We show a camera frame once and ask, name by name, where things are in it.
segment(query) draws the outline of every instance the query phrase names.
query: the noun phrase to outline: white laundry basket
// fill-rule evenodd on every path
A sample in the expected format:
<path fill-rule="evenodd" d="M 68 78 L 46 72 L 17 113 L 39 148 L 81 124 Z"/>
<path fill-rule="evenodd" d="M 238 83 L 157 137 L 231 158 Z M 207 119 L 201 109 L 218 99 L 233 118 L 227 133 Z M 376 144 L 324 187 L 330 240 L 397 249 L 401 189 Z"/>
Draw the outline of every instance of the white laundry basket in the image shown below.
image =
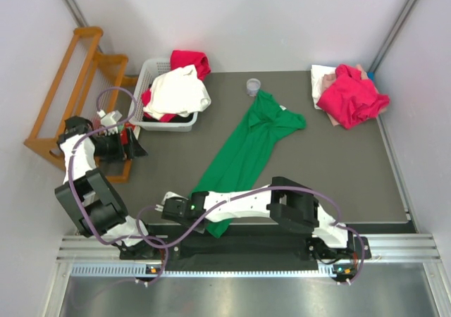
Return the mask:
<path fill-rule="evenodd" d="M 187 123 L 163 123 L 163 122 L 144 122 L 142 117 L 144 116 L 144 107 L 141 100 L 141 95 L 148 88 L 154 79 L 164 73 L 171 70 L 171 63 L 167 58 L 151 58 L 144 62 L 141 68 L 140 76 L 136 84 L 134 96 L 137 101 L 137 109 L 135 115 L 130 119 L 130 123 L 133 125 L 139 125 L 145 130 L 160 130 L 167 132 L 189 132 L 192 129 L 192 125 L 197 120 L 197 113 L 192 114 L 192 120 Z M 128 114 L 130 115 L 133 110 L 133 104 L 130 105 Z"/>

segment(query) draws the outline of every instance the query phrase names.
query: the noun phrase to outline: white cloth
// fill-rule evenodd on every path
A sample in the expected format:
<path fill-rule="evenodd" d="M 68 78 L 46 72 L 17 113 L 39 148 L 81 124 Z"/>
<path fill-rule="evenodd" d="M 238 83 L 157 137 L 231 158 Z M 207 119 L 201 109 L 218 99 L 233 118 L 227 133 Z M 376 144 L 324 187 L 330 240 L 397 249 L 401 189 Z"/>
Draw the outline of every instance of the white cloth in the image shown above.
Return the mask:
<path fill-rule="evenodd" d="M 197 78 L 196 67 L 189 65 L 156 77 L 152 83 L 152 97 L 143 110 L 159 120 L 164 114 L 187 117 L 196 111 L 204 111 L 210 103 L 204 83 Z"/>
<path fill-rule="evenodd" d="M 321 109 L 316 104 L 321 98 L 323 76 L 332 73 L 335 73 L 335 67 L 311 65 L 311 97 L 313 98 L 313 105 L 316 109 Z"/>

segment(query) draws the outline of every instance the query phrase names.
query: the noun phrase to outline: small plastic cup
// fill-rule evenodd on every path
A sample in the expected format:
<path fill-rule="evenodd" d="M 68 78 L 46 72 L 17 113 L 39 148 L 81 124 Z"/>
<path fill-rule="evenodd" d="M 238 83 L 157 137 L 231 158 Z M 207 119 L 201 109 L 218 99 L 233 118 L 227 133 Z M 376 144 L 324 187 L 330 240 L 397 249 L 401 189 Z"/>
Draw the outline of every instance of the small plastic cup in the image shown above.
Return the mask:
<path fill-rule="evenodd" d="M 246 82 L 247 95 L 255 97 L 260 90 L 261 83 L 257 79 L 248 79 Z"/>

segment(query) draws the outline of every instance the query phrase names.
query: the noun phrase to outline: metal floor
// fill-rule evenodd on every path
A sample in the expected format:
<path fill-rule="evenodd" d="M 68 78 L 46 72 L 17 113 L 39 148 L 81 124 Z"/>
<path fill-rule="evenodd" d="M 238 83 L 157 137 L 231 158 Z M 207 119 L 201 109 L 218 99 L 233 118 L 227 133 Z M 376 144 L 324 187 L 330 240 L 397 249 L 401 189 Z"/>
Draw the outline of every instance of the metal floor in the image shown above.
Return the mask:
<path fill-rule="evenodd" d="M 205 85 L 212 102 L 191 132 L 142 130 L 139 141 L 149 156 L 133 162 L 128 184 L 115 185 L 130 215 L 160 203 L 167 191 L 191 192 L 251 105 L 253 98 L 245 93 L 251 77 L 260 79 L 261 88 L 279 104 L 307 120 L 306 129 L 277 143 L 255 187 L 270 183 L 272 176 L 285 176 L 334 198 L 345 222 L 407 220 L 377 122 L 352 130 L 334 128 L 313 107 L 310 72 L 299 71 L 210 74 Z M 150 212 L 144 218 L 155 222 L 159 216 Z"/>
<path fill-rule="evenodd" d="M 164 278 L 148 289 L 118 278 L 71 278 L 60 317 L 438 317 L 421 264 L 369 264 L 351 287 L 331 279 Z"/>

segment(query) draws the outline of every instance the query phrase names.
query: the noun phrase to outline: clothing pile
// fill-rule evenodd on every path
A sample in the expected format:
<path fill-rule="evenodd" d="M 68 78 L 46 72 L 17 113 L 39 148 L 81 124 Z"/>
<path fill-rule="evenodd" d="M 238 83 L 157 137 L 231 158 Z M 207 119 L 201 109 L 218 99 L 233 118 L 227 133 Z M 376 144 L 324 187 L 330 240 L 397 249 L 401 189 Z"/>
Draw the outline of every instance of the clothing pile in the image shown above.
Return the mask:
<path fill-rule="evenodd" d="M 390 103 L 388 95 L 379 94 L 361 65 L 313 65 L 311 90 L 314 107 L 324 110 L 333 125 L 346 129 L 376 118 Z"/>
<path fill-rule="evenodd" d="M 208 58 L 196 51 L 173 51 L 171 71 L 156 77 L 141 95 L 144 122 L 189 122 L 192 114 L 211 103 L 204 78 L 210 73 Z"/>

